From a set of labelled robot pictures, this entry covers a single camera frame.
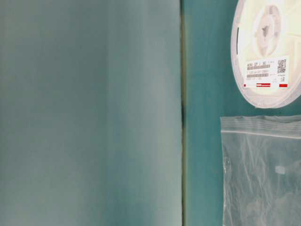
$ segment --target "barcode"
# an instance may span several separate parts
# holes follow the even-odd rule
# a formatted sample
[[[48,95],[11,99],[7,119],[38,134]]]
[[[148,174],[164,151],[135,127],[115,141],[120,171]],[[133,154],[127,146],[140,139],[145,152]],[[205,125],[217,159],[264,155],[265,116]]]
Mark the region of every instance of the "barcode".
[[[247,78],[261,78],[261,77],[268,77],[269,73],[264,73],[264,74],[248,74],[246,77]]]
[[[270,67],[271,67],[271,65],[250,66],[250,67],[248,67],[248,71],[255,70],[255,69],[270,68]]]
[[[286,72],[286,60],[278,60],[278,74]]]

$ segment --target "white sticker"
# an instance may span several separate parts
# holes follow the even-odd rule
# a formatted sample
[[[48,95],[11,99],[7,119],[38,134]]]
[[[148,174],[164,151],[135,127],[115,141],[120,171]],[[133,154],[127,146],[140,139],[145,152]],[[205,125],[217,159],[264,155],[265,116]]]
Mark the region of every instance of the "white sticker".
[[[285,174],[285,167],[284,166],[276,166],[275,167],[275,172],[277,174],[282,174],[284,175]]]
[[[246,64],[245,88],[288,88],[289,56],[254,60]]]

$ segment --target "teal surface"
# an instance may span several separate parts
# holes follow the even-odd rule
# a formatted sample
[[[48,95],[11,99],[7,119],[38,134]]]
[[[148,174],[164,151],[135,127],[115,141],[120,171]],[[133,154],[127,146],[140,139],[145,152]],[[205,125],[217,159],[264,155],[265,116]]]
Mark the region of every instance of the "teal surface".
[[[178,3],[3,0],[0,31],[0,225],[180,225]]]
[[[237,0],[184,0],[186,63],[185,225],[222,225],[221,116],[301,114],[301,99],[255,109],[240,94],[230,59]]]
[[[110,0],[107,217],[182,225],[180,9]]]

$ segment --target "qr code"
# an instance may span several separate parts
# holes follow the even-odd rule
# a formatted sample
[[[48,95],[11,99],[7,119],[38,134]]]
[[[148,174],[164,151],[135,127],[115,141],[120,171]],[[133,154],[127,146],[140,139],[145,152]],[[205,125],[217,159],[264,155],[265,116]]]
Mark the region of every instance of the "qr code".
[[[286,60],[278,60],[278,74],[286,72]]]

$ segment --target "plastic ziplock bag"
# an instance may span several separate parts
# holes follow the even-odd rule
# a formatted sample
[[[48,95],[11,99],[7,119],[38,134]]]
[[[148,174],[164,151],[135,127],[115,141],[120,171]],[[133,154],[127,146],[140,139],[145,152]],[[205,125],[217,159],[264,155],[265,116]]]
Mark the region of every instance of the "plastic ziplock bag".
[[[301,115],[221,121],[224,226],[301,226]]]

